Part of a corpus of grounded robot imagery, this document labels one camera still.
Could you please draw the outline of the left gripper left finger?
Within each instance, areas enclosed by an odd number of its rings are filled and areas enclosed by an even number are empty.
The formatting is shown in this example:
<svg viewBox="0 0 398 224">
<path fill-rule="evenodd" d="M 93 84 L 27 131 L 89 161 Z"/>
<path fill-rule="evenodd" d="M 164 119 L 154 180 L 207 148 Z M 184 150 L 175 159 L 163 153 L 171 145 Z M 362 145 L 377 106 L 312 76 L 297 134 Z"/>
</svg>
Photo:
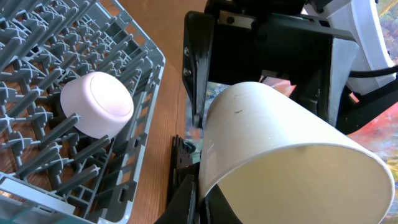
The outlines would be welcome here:
<svg viewBox="0 0 398 224">
<path fill-rule="evenodd" d="M 165 212 L 154 224 L 194 224 L 196 196 L 195 177 L 188 174 L 172 197 Z"/>
</svg>

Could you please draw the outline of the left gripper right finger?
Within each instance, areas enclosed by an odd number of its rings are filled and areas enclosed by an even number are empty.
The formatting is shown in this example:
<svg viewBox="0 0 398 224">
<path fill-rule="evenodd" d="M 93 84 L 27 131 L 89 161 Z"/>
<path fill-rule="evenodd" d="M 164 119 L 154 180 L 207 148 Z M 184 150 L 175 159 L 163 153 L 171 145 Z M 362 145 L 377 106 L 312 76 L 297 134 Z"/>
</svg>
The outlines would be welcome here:
<svg viewBox="0 0 398 224">
<path fill-rule="evenodd" d="M 242 224 L 218 185 L 203 199 L 203 222 L 206 224 Z"/>
</svg>

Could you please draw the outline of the small white round cup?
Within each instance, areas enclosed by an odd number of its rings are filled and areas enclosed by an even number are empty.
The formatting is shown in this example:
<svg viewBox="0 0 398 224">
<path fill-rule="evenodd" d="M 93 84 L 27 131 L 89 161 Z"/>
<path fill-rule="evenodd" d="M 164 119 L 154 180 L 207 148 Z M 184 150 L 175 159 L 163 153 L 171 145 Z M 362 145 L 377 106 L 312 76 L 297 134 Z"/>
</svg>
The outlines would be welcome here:
<svg viewBox="0 0 398 224">
<path fill-rule="evenodd" d="M 395 195 L 379 156 L 258 82 L 211 103 L 198 181 L 243 223 L 379 223 Z"/>
</svg>

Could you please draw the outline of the pink bowl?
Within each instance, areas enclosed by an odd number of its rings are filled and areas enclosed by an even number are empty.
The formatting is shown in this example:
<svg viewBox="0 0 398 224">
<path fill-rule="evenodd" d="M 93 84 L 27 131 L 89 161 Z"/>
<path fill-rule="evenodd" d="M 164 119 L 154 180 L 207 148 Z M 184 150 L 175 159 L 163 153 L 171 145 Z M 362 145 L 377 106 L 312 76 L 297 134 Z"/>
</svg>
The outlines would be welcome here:
<svg viewBox="0 0 398 224">
<path fill-rule="evenodd" d="M 64 85 L 60 104 L 65 116 L 77 114 L 77 130 L 92 138 L 115 137 L 134 113 L 127 88 L 104 72 L 91 72 Z"/>
</svg>

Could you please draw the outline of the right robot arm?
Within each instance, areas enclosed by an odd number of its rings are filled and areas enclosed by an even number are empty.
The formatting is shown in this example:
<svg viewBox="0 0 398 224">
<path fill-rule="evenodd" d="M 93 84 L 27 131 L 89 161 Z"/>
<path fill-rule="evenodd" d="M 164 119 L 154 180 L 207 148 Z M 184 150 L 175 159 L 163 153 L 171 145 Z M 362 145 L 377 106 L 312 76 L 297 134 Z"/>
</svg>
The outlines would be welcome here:
<svg viewBox="0 0 398 224">
<path fill-rule="evenodd" d="M 397 103 L 397 66 L 376 1 L 209 0 L 184 18 L 182 80 L 194 127 L 208 82 L 273 77 L 291 99 L 344 134 Z"/>
</svg>

